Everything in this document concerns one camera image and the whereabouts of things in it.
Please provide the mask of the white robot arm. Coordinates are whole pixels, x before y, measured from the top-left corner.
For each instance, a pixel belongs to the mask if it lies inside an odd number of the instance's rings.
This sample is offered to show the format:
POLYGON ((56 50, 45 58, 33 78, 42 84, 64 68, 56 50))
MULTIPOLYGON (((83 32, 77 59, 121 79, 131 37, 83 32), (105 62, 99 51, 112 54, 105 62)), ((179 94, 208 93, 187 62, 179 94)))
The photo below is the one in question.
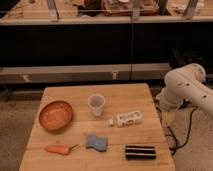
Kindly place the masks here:
POLYGON ((192 63, 170 70, 164 77, 165 87, 157 95, 162 111, 177 110, 187 99, 213 118, 213 89, 206 81, 205 69, 192 63))

